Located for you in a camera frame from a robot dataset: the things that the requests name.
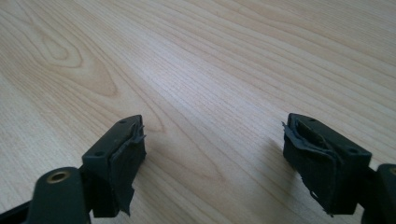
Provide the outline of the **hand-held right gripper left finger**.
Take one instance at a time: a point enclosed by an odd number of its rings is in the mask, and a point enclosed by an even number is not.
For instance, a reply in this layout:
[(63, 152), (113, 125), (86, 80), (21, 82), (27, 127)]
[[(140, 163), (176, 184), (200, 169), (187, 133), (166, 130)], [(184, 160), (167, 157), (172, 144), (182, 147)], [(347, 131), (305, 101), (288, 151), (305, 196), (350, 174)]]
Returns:
[(95, 217), (130, 215), (133, 182), (146, 158), (141, 115), (117, 121), (83, 156), (81, 175)]

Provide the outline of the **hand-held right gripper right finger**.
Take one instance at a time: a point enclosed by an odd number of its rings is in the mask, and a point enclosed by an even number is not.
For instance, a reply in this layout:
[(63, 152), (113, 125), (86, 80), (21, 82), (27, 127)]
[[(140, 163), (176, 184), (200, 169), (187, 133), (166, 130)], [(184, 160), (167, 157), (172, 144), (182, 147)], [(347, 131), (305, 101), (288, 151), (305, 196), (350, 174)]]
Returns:
[(311, 196), (330, 215), (353, 214), (372, 153), (304, 115), (290, 113), (283, 127), (283, 156)]

